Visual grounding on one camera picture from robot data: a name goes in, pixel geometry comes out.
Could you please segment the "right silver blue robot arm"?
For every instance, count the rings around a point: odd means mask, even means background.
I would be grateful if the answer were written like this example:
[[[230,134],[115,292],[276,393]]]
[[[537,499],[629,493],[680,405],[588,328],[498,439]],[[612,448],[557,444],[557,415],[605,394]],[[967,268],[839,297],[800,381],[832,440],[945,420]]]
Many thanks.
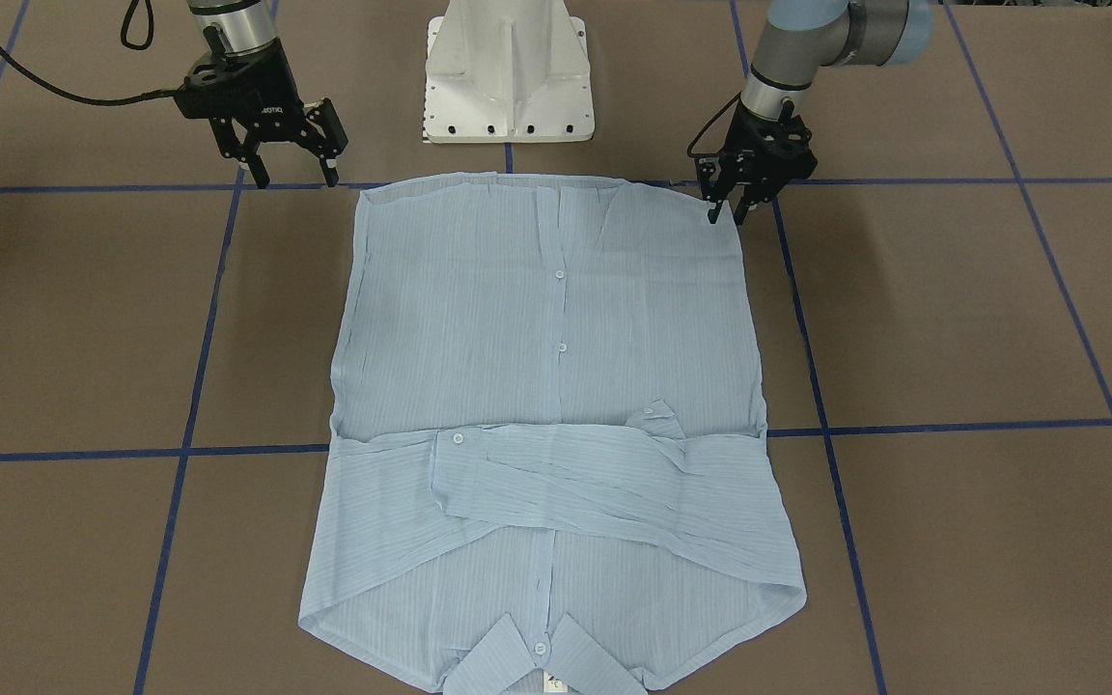
[[[339,181],[348,137],[331,98],[306,102],[264,1],[190,1],[208,51],[191,66],[173,101],[207,122],[217,149],[254,183],[270,183],[260,146],[292,143],[318,160],[322,183]]]

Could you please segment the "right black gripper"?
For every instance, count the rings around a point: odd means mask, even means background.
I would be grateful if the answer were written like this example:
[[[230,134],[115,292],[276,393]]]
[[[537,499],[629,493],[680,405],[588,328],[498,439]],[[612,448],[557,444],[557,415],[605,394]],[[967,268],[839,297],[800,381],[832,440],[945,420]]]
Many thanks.
[[[304,146],[320,163],[322,183],[340,181],[337,161],[349,142],[340,116],[330,97],[302,105],[281,43],[238,56],[205,53],[173,101],[186,119],[212,125],[222,157],[250,173],[256,188],[272,181],[259,149],[274,142]]]

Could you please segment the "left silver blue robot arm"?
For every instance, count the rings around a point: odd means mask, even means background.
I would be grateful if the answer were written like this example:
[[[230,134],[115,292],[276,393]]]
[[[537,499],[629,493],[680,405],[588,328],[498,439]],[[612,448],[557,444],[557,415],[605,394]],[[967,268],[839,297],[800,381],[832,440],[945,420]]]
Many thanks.
[[[709,224],[733,221],[806,181],[818,166],[803,106],[820,68],[909,64],[930,44],[930,1],[772,1],[741,91],[692,138]]]

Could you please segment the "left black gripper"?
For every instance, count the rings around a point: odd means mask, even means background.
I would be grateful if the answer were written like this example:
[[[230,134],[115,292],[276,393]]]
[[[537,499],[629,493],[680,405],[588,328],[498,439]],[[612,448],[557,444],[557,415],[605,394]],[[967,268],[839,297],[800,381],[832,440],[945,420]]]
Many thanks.
[[[745,224],[749,212],[777,197],[787,183],[808,180],[817,167],[812,153],[812,131],[793,101],[782,101],[776,119],[761,118],[737,105],[716,159],[698,159],[697,183],[707,218],[716,224],[729,193],[739,186],[734,224]]]

